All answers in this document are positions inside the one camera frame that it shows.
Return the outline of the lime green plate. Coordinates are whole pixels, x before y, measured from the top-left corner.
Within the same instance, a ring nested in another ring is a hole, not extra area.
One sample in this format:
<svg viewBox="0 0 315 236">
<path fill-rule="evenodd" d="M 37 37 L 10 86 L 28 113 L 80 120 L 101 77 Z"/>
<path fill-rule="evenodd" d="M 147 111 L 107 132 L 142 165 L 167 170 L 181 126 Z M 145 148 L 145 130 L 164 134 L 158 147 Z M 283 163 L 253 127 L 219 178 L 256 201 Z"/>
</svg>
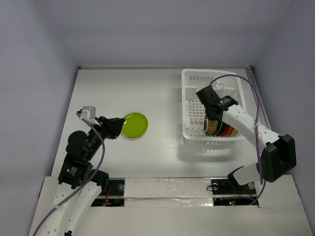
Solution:
<svg viewBox="0 0 315 236">
<path fill-rule="evenodd" d="M 122 133 L 128 138 L 140 138 L 149 126 L 148 119 L 139 112 L 132 112 L 124 116 Z"/>
</svg>

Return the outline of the yellow patterned plate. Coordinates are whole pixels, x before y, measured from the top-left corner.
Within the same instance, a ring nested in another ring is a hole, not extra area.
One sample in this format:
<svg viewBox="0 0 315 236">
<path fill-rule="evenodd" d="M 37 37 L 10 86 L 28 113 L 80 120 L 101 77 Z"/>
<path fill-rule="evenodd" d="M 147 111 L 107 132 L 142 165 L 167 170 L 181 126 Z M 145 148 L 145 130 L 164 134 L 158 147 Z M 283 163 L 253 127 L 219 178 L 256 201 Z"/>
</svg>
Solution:
<svg viewBox="0 0 315 236">
<path fill-rule="evenodd" d="M 216 136 L 222 127 L 222 121 L 210 120 L 208 117 L 204 119 L 204 133 L 207 136 Z"/>
</svg>

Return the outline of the blue patterned plate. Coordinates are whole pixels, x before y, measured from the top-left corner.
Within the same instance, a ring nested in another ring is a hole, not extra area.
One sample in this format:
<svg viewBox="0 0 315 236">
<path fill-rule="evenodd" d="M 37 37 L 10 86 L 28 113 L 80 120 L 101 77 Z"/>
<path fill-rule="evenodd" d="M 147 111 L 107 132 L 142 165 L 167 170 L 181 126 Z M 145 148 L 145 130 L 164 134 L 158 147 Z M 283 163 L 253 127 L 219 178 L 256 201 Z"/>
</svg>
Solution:
<svg viewBox="0 0 315 236">
<path fill-rule="evenodd" d="M 218 136 L 221 136 L 225 132 L 225 129 L 226 129 L 226 124 L 224 122 L 222 122 L 222 126 L 221 126 L 219 133 L 218 133 Z"/>
</svg>

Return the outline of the orange plate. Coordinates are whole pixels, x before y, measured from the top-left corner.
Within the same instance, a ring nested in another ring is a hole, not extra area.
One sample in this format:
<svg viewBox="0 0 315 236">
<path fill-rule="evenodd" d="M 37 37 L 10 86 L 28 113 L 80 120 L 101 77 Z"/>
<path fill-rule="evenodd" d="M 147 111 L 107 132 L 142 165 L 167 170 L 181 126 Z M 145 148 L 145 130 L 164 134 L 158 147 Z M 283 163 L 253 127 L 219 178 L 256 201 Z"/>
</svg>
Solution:
<svg viewBox="0 0 315 236">
<path fill-rule="evenodd" d="M 223 137 L 228 137 L 234 132 L 234 128 L 230 125 L 226 125 L 224 132 L 222 133 Z"/>
</svg>

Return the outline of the white plastic dish rack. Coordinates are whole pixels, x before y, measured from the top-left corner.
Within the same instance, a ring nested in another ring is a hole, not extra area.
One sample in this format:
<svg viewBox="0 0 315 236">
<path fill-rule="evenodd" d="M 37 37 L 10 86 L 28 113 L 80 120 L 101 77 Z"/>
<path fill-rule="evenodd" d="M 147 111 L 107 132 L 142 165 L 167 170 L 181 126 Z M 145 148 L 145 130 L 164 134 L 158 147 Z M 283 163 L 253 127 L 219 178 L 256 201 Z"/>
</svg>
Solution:
<svg viewBox="0 0 315 236">
<path fill-rule="evenodd" d="M 185 144 L 190 145 L 229 145 L 245 139 L 236 137 L 207 136 L 204 133 L 205 108 L 196 93 L 208 85 L 223 84 L 224 92 L 217 93 L 220 98 L 231 96 L 246 110 L 241 79 L 236 73 L 210 69 L 184 69 L 182 71 L 182 123 Z"/>
</svg>

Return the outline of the tan plate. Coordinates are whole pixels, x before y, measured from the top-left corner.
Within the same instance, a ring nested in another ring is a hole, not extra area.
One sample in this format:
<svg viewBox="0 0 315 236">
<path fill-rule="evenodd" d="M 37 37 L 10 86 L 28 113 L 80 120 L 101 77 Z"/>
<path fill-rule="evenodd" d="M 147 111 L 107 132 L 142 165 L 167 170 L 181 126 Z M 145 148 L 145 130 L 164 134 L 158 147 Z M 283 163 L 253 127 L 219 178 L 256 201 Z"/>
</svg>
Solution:
<svg viewBox="0 0 315 236">
<path fill-rule="evenodd" d="M 232 133 L 232 137 L 236 137 L 239 134 L 239 132 L 237 130 L 234 130 L 234 132 Z"/>
</svg>

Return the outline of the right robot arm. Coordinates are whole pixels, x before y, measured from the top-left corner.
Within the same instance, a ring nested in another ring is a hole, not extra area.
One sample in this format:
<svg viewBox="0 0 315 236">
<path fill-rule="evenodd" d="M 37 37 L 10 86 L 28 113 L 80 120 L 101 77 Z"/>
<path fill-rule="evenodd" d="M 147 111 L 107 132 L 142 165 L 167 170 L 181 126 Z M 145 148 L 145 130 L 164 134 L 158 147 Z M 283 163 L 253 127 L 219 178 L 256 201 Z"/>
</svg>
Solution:
<svg viewBox="0 0 315 236">
<path fill-rule="evenodd" d="M 220 98 L 211 86 L 196 93 L 207 118 L 235 128 L 255 148 L 257 163 L 242 166 L 228 175 L 227 189 L 237 193 L 249 182 L 274 182 L 296 167 L 295 140 L 255 121 L 231 96 Z"/>
</svg>

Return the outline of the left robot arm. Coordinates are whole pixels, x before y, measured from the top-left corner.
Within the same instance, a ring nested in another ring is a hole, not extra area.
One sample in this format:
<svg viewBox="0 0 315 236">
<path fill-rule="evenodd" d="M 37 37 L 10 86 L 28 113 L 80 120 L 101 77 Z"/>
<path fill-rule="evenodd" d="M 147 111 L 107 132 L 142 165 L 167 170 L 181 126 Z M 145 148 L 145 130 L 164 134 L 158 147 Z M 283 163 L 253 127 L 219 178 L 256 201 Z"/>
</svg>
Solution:
<svg viewBox="0 0 315 236">
<path fill-rule="evenodd" d="M 105 157 L 104 141 L 118 138 L 125 119 L 97 118 L 88 110 L 76 114 L 90 130 L 70 134 L 52 207 L 34 230 L 34 236 L 77 235 L 93 201 L 110 190 L 109 175 L 99 169 Z"/>
</svg>

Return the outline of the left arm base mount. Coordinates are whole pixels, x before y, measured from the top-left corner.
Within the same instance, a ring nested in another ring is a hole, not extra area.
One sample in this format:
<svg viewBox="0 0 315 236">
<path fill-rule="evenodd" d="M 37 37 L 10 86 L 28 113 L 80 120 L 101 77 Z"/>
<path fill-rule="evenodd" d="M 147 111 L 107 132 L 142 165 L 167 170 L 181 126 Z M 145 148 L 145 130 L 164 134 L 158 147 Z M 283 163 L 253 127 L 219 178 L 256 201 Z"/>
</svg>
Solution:
<svg viewBox="0 0 315 236">
<path fill-rule="evenodd" d="M 92 207 L 123 207 L 125 179 L 111 178 L 107 192 L 101 192 L 92 203 Z"/>
</svg>

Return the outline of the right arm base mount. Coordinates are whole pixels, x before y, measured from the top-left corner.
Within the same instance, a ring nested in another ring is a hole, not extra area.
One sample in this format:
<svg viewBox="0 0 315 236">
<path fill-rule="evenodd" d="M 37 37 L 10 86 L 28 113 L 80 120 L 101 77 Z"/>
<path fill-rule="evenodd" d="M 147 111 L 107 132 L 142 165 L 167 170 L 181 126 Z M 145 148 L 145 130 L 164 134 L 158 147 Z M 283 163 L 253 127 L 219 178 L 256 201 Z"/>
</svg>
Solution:
<svg viewBox="0 0 315 236">
<path fill-rule="evenodd" d="M 249 182 L 240 185 L 235 180 L 233 173 L 229 173 L 227 177 L 211 179 L 211 183 L 206 190 L 212 193 L 215 207 L 259 205 L 258 201 L 254 202 L 258 196 L 255 184 Z"/>
</svg>

